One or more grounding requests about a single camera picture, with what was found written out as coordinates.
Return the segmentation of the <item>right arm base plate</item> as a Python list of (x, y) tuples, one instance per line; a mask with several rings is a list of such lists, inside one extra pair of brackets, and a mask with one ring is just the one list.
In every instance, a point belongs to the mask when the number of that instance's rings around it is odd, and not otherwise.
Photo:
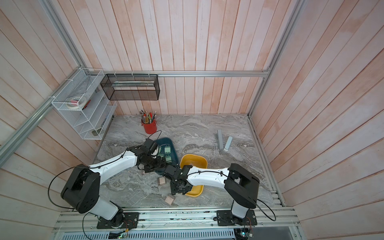
[(245, 218), (239, 218), (232, 214), (231, 210), (221, 210), (216, 212), (217, 216), (214, 221), (219, 226), (256, 226), (257, 220), (253, 210), (248, 210)]

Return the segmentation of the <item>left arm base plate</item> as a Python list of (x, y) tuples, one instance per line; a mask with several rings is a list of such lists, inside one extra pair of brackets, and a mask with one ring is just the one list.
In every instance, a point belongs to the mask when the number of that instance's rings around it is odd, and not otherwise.
[(97, 229), (135, 229), (138, 225), (139, 215), (138, 212), (118, 212), (111, 220), (99, 217)]

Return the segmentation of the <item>pink plug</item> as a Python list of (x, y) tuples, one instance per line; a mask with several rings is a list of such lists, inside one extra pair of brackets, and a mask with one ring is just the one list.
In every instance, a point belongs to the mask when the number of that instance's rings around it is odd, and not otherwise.
[(171, 206), (174, 203), (175, 198), (176, 197), (174, 195), (167, 195), (165, 198), (165, 203)]
[(165, 185), (167, 183), (167, 181), (166, 181), (166, 178), (165, 177), (159, 177), (158, 178), (158, 185), (159, 186), (163, 186), (163, 185)]

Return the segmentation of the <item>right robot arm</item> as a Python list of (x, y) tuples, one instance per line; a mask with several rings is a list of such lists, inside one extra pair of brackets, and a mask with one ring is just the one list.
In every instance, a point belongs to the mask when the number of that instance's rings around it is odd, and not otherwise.
[(260, 180), (239, 164), (223, 169), (202, 169), (192, 165), (183, 168), (169, 165), (164, 176), (169, 179), (171, 193), (187, 194), (195, 186), (224, 189), (233, 199), (231, 215), (244, 220), (249, 210), (257, 207)]

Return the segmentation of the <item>teal storage box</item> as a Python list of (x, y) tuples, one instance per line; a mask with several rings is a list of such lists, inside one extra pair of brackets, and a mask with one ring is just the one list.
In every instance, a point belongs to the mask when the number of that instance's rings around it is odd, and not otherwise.
[(169, 146), (171, 146), (171, 149), (172, 149), (172, 152), (170, 154), (165, 154), (164, 149), (163, 149), (163, 152), (161, 154), (159, 154), (159, 152), (158, 152), (157, 155), (155, 155), (155, 156), (164, 157), (165, 159), (166, 159), (166, 156), (171, 156), (172, 157), (172, 163), (167, 164), (167, 166), (170, 165), (170, 166), (173, 166), (175, 168), (179, 168), (180, 167), (179, 158), (178, 158), (178, 155), (176, 153), (176, 149), (174, 147), (172, 140), (170, 138), (161, 138), (161, 139), (157, 139), (155, 141), (157, 142), (158, 147), (159, 146), (164, 147), (164, 145), (169, 145)]

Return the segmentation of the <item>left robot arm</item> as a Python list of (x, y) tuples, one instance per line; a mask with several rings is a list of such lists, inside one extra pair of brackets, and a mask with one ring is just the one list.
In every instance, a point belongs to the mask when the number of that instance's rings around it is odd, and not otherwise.
[(165, 157), (158, 155), (158, 150), (151, 152), (140, 147), (127, 148), (123, 153), (99, 164), (74, 167), (61, 198), (79, 213), (91, 213), (104, 220), (120, 225), (121, 208), (100, 197), (100, 186), (118, 173), (137, 166), (142, 166), (146, 173), (165, 168)]

